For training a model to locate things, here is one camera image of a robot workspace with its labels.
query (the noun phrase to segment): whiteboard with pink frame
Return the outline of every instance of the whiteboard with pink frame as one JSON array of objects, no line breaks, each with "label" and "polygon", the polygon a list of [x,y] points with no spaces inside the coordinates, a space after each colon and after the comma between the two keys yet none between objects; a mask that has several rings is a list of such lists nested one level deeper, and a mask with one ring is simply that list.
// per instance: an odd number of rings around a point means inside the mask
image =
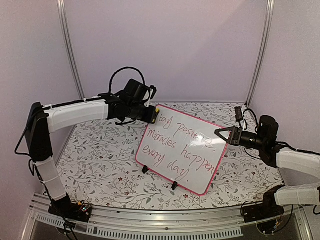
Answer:
[{"label": "whiteboard with pink frame", "polygon": [[215,135],[223,127],[163,105],[157,108],[160,113],[147,126],[135,160],[179,187],[206,194],[227,147]]}]

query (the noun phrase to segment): floral tablecloth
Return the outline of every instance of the floral tablecloth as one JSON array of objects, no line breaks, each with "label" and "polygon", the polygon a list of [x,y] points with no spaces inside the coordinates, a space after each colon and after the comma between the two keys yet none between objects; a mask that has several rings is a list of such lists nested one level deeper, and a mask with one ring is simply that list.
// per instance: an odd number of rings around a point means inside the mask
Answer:
[{"label": "floral tablecloth", "polygon": [[[234,103],[162,103],[201,119],[230,127],[235,122]],[[246,115],[248,130],[255,128]],[[148,210],[186,210],[229,207],[261,201],[283,180],[277,169],[248,156],[243,147],[228,145],[218,172],[204,196],[177,188],[152,172],[142,173],[135,161],[146,124],[140,121],[117,126],[118,120],[98,120],[75,127],[58,164],[69,196],[97,206]],[[256,150],[248,150],[258,156]]]}]

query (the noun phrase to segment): robotic arm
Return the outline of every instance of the robotic arm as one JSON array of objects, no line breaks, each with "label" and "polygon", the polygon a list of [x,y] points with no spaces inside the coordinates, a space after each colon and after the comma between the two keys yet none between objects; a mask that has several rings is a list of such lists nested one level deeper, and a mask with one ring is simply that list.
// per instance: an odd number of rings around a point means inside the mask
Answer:
[{"label": "robotic arm", "polygon": [[32,105],[23,134],[29,151],[26,155],[31,157],[32,167],[29,165],[31,172],[37,173],[50,197],[52,206],[49,213],[88,222],[92,210],[91,204],[85,204],[84,201],[71,202],[66,193],[53,159],[50,134],[65,127],[93,120],[119,119],[121,122],[116,123],[117,125],[135,120],[153,124],[156,122],[159,110],[149,103],[156,91],[154,86],[148,87],[130,79],[124,90],[116,94],[103,93],[90,99],[57,105],[42,106],[40,102]]},{"label": "robotic arm", "polygon": [[[235,108],[236,120],[243,120],[240,107]],[[318,153],[294,149],[285,142],[277,142],[279,124],[271,116],[261,116],[256,133],[239,127],[218,129],[215,134],[228,144],[259,151],[261,160],[272,168],[291,169],[320,179],[320,156]],[[228,131],[226,139],[221,132]],[[263,195],[263,203],[243,207],[246,222],[275,217],[284,213],[285,205],[320,206],[320,182],[300,186],[276,186]]]}]

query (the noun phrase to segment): red handwriting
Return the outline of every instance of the red handwriting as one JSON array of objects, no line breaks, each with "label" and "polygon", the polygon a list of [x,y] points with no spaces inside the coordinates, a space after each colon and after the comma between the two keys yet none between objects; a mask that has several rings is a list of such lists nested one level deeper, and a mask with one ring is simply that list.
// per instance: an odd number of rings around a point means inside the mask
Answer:
[{"label": "red handwriting", "polygon": [[159,122],[163,123],[165,122],[165,125],[163,126],[163,129],[168,129],[171,126],[172,120],[174,119],[174,117],[172,116],[171,118],[167,118],[165,116],[163,116],[162,114],[160,115],[159,118]]},{"label": "red handwriting", "polygon": [[178,160],[170,162],[168,166],[166,166],[166,168],[170,169],[172,172],[176,172],[177,174],[179,174],[179,176],[176,177],[175,180],[180,181],[188,175],[188,173],[190,172],[190,168],[188,168],[187,170],[184,168],[180,169],[179,166],[177,165],[177,161]]},{"label": "red handwriting", "polygon": [[173,134],[172,138],[174,138],[175,135],[179,132],[185,133],[186,135],[189,135],[190,137],[192,137],[195,140],[196,139],[200,140],[201,143],[204,143],[204,146],[207,147],[208,149],[215,149],[213,146],[213,140],[211,138],[207,138],[207,137],[204,137],[202,134],[198,134],[197,132],[195,132],[194,129],[187,128],[183,123],[177,123],[177,125],[179,127],[175,131],[175,133]]},{"label": "red handwriting", "polygon": [[183,156],[185,159],[189,159],[190,161],[192,161],[189,164],[189,167],[191,167],[191,165],[195,162],[198,165],[198,168],[196,169],[196,171],[198,171],[201,168],[205,168],[207,170],[207,172],[210,172],[212,174],[215,173],[215,167],[212,166],[207,159],[202,158],[201,156],[197,155],[197,154],[193,154],[192,152],[188,152],[186,149],[188,147],[188,144],[185,146],[185,148],[183,149],[183,151],[181,152],[180,156]]},{"label": "red handwriting", "polygon": [[154,160],[156,160],[156,163],[153,165],[155,168],[159,167],[159,165],[163,162],[165,159],[166,155],[161,154],[153,149],[150,149],[150,147],[147,145],[143,148],[142,152],[144,154],[148,154],[149,156],[153,157]]},{"label": "red handwriting", "polygon": [[172,141],[171,137],[164,137],[164,135],[160,134],[160,132],[156,132],[156,130],[151,130],[150,128],[148,129],[148,133],[147,133],[148,137],[153,138],[155,141],[161,143],[162,145],[171,147],[173,149],[176,148],[177,142]]}]

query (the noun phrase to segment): whiteboard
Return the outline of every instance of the whiteboard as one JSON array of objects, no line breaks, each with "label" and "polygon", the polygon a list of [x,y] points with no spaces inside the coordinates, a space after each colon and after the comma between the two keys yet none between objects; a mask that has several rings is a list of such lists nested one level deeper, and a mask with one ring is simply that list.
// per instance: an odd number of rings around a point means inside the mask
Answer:
[{"label": "whiteboard", "polygon": [[[68,0],[72,48],[87,98],[121,67],[140,69],[156,101],[244,103],[267,0]],[[114,93],[138,73],[126,70]]]},{"label": "whiteboard", "polygon": [[135,160],[178,186],[204,195],[227,147],[215,135],[223,127],[163,105],[157,108],[156,123],[147,126]]}]

